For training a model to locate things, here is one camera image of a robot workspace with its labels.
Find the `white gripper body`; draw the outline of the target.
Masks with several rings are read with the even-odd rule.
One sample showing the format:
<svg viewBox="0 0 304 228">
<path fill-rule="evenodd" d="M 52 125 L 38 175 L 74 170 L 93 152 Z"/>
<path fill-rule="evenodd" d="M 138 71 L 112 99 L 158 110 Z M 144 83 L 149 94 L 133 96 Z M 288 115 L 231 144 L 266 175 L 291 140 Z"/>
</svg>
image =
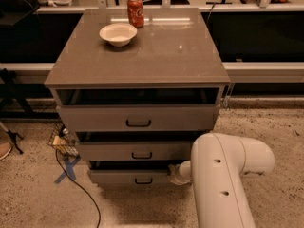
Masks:
<svg viewBox="0 0 304 228">
<path fill-rule="evenodd" d="M 190 182 L 190 163 L 170 165 L 168 179 L 175 185 L 185 185 Z"/>
</svg>

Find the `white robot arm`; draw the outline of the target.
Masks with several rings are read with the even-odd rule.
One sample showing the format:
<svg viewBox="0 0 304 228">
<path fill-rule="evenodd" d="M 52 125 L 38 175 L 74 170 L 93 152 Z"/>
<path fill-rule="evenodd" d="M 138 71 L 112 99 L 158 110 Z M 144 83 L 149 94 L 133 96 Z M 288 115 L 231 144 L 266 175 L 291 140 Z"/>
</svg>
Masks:
<svg viewBox="0 0 304 228">
<path fill-rule="evenodd" d="M 256 228 L 241 178 L 265 176 L 274 167 L 266 143 L 208 133 L 194 141 L 189 161 L 169 167 L 169 181 L 193 185 L 199 228 Z"/>
</svg>

